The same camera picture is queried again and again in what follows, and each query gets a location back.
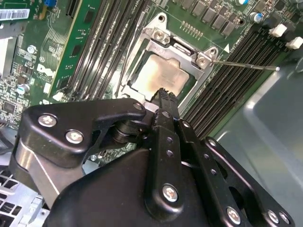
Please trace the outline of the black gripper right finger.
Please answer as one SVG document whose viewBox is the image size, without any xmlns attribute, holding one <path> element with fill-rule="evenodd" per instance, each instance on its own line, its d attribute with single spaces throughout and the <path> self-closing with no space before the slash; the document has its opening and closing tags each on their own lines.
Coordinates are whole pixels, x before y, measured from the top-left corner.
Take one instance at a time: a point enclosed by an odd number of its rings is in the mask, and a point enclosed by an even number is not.
<svg viewBox="0 0 303 227">
<path fill-rule="evenodd" d="M 185 209 L 173 227 L 293 227 L 290 214 L 214 139 L 200 140 L 178 113 L 181 159 L 185 162 Z"/>
</svg>

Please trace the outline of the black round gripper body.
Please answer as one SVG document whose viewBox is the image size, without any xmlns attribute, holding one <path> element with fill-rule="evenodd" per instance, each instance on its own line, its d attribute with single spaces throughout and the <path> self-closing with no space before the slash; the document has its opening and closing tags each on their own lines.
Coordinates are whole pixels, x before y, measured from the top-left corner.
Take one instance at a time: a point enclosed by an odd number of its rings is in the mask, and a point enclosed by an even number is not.
<svg viewBox="0 0 303 227">
<path fill-rule="evenodd" d="M 172 221 L 153 218 L 144 203 L 151 152 L 132 151 L 64 189 L 55 200 L 46 227 L 219 227 L 212 206 L 203 204 L 189 167 L 182 166 L 185 204 Z"/>
</svg>

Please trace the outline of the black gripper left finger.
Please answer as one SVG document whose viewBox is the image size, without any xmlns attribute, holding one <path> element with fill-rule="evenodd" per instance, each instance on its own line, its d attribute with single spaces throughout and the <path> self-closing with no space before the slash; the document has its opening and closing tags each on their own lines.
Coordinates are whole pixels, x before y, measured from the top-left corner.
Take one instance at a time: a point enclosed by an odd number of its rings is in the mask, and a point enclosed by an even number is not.
<svg viewBox="0 0 303 227">
<path fill-rule="evenodd" d="M 36 105 L 21 118 L 10 170 L 32 182 L 51 209 L 75 181 L 132 151 L 151 152 L 144 203 L 158 221 L 183 210 L 181 153 L 169 93 L 159 89 L 155 111 L 132 98 Z"/>
</svg>

